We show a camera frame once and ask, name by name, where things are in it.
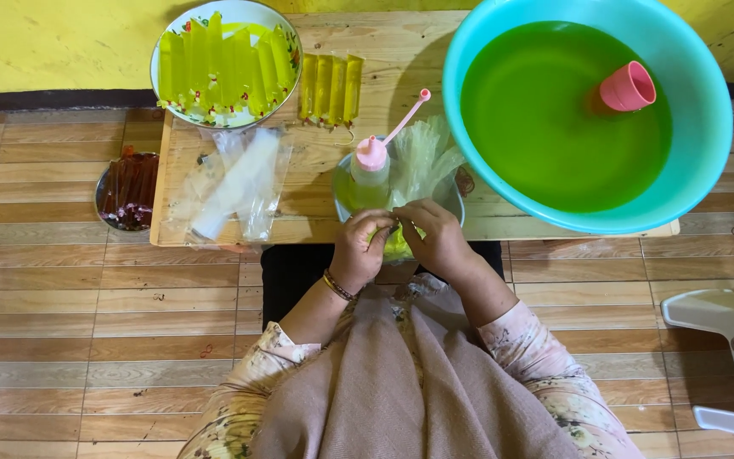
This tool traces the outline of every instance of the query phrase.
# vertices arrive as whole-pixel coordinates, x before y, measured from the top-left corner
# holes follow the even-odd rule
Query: white plastic chair
[[[730,342],[734,362],[734,292],[732,290],[695,290],[661,302],[665,322],[687,329],[720,333]],[[692,413],[702,429],[734,433],[734,412],[695,406]]]

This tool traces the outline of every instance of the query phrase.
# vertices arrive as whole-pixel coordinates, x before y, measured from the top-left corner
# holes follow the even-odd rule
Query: yellow wall
[[[734,82],[734,0],[662,0]],[[266,0],[282,12],[470,9],[478,0]],[[150,88],[148,61],[186,0],[0,0],[0,92]]]

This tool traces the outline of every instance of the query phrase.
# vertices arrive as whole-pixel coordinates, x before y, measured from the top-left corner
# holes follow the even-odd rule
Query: woman's right hand
[[[471,273],[478,259],[483,261],[466,243],[455,215],[435,201],[429,198],[411,201],[392,212],[401,220],[404,239],[415,259],[447,282],[454,283],[460,276]],[[422,238],[416,226],[426,236]]]

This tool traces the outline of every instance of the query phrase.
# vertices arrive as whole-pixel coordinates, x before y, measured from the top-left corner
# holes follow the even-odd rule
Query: wooden table
[[[299,30],[306,52],[350,51],[366,59],[361,87],[361,111],[353,132],[356,140],[387,133],[418,99],[421,88],[432,99],[416,119],[443,113],[440,78],[443,58],[452,34],[467,11],[331,13],[288,15]],[[335,143],[350,141],[343,128],[330,132],[303,126],[299,120],[299,89],[266,126],[285,124],[294,137],[294,152],[282,190],[277,217],[271,227],[271,243],[330,243],[339,228],[333,207],[330,180],[333,168],[351,149]],[[184,177],[201,153],[215,150],[193,125],[173,119],[167,112],[161,144],[160,171],[155,196],[150,242],[164,247],[184,245],[184,234],[171,221],[169,204],[176,199]],[[465,166],[474,190],[463,202],[463,233],[469,240],[596,238],[546,223],[520,211],[492,191]],[[637,235],[654,237],[678,234],[678,221]],[[226,224],[219,244],[243,244],[240,226]]]

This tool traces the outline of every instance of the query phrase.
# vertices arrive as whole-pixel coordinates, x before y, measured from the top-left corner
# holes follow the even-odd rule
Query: pink cup
[[[656,87],[647,70],[635,60],[619,68],[599,85],[605,104],[620,112],[632,112],[656,101]]]

